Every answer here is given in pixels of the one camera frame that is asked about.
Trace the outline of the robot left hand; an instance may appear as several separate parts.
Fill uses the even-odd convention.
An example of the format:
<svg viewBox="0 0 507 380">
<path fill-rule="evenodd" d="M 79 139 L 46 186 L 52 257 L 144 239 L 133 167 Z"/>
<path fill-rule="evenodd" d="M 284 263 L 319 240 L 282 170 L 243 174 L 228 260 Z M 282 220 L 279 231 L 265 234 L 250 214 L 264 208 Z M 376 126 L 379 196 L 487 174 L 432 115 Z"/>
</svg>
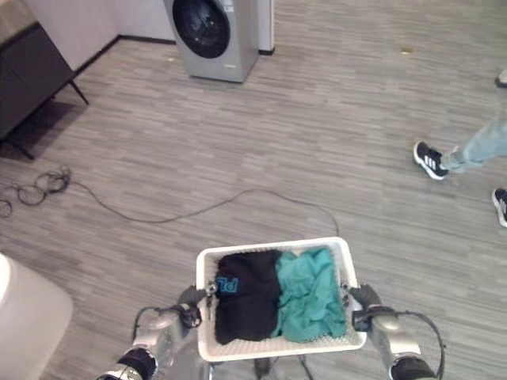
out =
<svg viewBox="0 0 507 380">
<path fill-rule="evenodd" d="M 213 281 L 209 282 L 201 289 L 198 289 L 196 285 L 191 285 L 181 293 L 177 304 L 197 307 L 204 299 L 213 297 L 217 290 L 217 284 Z"/>
</svg>

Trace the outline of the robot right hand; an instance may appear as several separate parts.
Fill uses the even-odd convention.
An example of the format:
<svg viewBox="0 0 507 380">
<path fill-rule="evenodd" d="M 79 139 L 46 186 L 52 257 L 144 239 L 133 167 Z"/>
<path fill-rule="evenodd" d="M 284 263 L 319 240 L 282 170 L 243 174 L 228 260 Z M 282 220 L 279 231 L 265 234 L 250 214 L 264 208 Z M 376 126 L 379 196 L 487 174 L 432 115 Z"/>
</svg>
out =
<svg viewBox="0 0 507 380">
<path fill-rule="evenodd" d="M 358 287 L 342 285 L 341 289 L 349 298 L 352 311 L 369 312 L 382 307 L 382 302 L 377 292 L 368 284 L 361 284 Z"/>
</svg>

